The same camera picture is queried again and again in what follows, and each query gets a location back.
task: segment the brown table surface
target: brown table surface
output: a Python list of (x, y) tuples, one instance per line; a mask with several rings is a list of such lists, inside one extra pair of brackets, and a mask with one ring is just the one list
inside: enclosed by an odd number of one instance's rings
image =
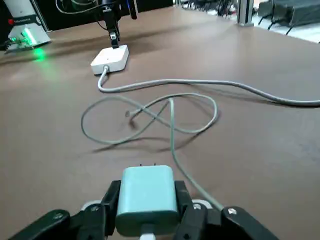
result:
[[(314, 43), (176, 8), (145, 12), (136, 21), (124, 17), (119, 25), (130, 56), (108, 87), (164, 78), (232, 80), (281, 97), (320, 97), (320, 46)], [(107, 33), (92, 23), (50, 37), (44, 57), (41, 50), (0, 57), (1, 239), (52, 209), (76, 213), (129, 166), (170, 165), (176, 179), (184, 179), (169, 151), (169, 130), (158, 123), (145, 138), (113, 149), (81, 133), (82, 112), (104, 96), (90, 62), (110, 46)], [(199, 137), (177, 135), (177, 154), (199, 183), (281, 239), (318, 239), (319, 109), (278, 106), (222, 86), (164, 85), (123, 95), (147, 103), (179, 92), (207, 93), (220, 107), (218, 123)], [(208, 121), (208, 108), (198, 105), (177, 100), (177, 123), (194, 128)], [(104, 138), (126, 136), (132, 132), (127, 109), (106, 103), (86, 126)], [(139, 126), (147, 120), (141, 115)]]

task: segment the metal pole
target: metal pole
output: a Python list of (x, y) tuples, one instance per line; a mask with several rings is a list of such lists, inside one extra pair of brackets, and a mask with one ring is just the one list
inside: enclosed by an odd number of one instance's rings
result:
[(252, 10), (254, 0), (238, 0), (238, 11), (236, 22), (243, 27), (251, 27), (254, 24), (252, 21)]
[(48, 28), (48, 26), (47, 26), (47, 24), (46, 24), (46, 22), (45, 22), (44, 16), (42, 15), (42, 13), (41, 13), (41, 11), (40, 11), (40, 9), (39, 9), (39, 7), (38, 7), (38, 4), (37, 4), (36, 0), (30, 0), (30, 2), (31, 2), (31, 4), (32, 4), (32, 6), (33, 6), (33, 8), (34, 8), (34, 10), (35, 10), (35, 12), (36, 12), (36, 14), (38, 15), (38, 17), (39, 17), (39, 19), (40, 19), (40, 22), (41, 22), (41, 24), (42, 24), (42, 26), (43, 26), (43, 29), (44, 29), (46, 32), (49, 32), (49, 28)]

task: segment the power adapter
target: power adapter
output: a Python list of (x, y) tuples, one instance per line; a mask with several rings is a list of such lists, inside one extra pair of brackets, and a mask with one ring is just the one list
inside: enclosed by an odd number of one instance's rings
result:
[(127, 45), (118, 48), (104, 48), (91, 62), (90, 66), (94, 75), (102, 74), (105, 66), (109, 72), (121, 71), (125, 68), (129, 56)]
[(126, 168), (115, 226), (125, 237), (171, 234), (179, 222), (175, 180), (165, 165)]

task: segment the electronic device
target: electronic device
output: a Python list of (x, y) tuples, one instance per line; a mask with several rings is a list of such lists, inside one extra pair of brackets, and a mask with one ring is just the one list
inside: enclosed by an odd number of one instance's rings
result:
[(115, 228), (140, 239), (172, 233), (173, 240), (278, 240), (240, 207), (217, 211), (193, 202), (185, 183), (174, 181), (168, 166), (127, 168), (100, 202), (73, 216), (62, 209), (50, 211), (10, 240), (104, 240)]
[(51, 39), (29, 0), (4, 0), (13, 19), (13, 25), (6, 41), (7, 51), (32, 49), (49, 43)]

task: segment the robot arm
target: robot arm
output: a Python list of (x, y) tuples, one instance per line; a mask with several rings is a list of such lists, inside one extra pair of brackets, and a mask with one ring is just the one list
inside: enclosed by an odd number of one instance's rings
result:
[(116, 49), (119, 47), (120, 32), (118, 21), (122, 17), (121, 6), (127, 6), (132, 19), (137, 19), (137, 3), (136, 0), (102, 0), (103, 20), (109, 37), (111, 40), (112, 48)]
[(116, 49), (119, 47), (120, 41), (120, 31), (118, 26), (118, 21), (124, 14), (124, 9), (128, 8), (129, 13), (132, 19), (137, 19), (137, 3), (136, 0), (87, 0), (82, 2), (78, 2), (80, 0), (70, 0), (73, 8), (75, 8), (76, 12), (65, 12), (61, 10), (58, 5), (58, 0), (56, 1), (57, 9), (63, 14), (82, 14), (82, 13), (93, 13), (99, 14), (99, 16), (103, 18), (105, 22), (105, 26), (109, 37), (111, 40), (112, 48)]
[[(173, 240), (278, 240), (268, 229), (240, 207), (222, 211), (193, 203), (183, 181), (175, 181), (180, 224)], [(121, 181), (113, 181), (101, 203), (89, 205), (74, 216), (53, 210), (9, 240), (104, 240), (115, 230)]]

